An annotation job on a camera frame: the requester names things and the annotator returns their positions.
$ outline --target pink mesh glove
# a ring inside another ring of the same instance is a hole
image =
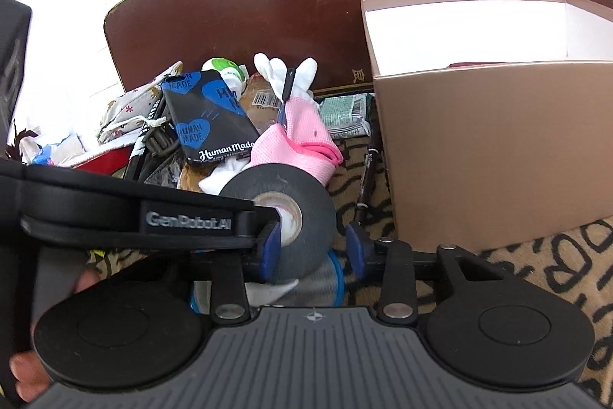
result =
[[[308,172],[324,186],[343,156],[332,141],[313,104],[291,97],[285,106],[287,131],[280,124],[269,127],[251,150],[249,166],[286,164]]]

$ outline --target red object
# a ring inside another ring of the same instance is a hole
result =
[[[100,156],[76,166],[75,169],[96,174],[111,175],[128,164],[131,152],[132,145],[112,149],[111,151],[102,153]]]
[[[500,65],[502,61],[466,61],[464,63],[452,63],[447,68],[478,67],[479,65]]]

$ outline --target barcode label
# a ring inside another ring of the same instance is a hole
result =
[[[259,90],[253,98],[252,105],[257,105],[263,108],[274,108],[278,110],[281,106],[281,102],[277,99],[277,96],[273,92],[267,90]]]
[[[366,99],[354,98],[353,108],[351,109],[351,118],[362,118],[366,116]]]

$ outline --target finger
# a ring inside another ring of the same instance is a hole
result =
[[[19,395],[24,402],[32,402],[36,397],[42,394],[49,388],[49,382],[29,384],[18,381],[15,385],[17,395]]]
[[[81,274],[77,280],[77,284],[75,285],[75,293],[79,293],[84,289],[94,286],[98,283],[98,281],[100,281],[100,276],[95,270],[85,269],[83,274]]]
[[[36,352],[15,354],[8,361],[8,365],[18,381],[34,384],[48,383],[49,377]]]

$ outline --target small bottle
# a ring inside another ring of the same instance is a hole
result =
[[[217,70],[234,97],[239,100],[243,95],[246,80],[238,65],[226,58],[211,58],[202,65],[202,70]]]

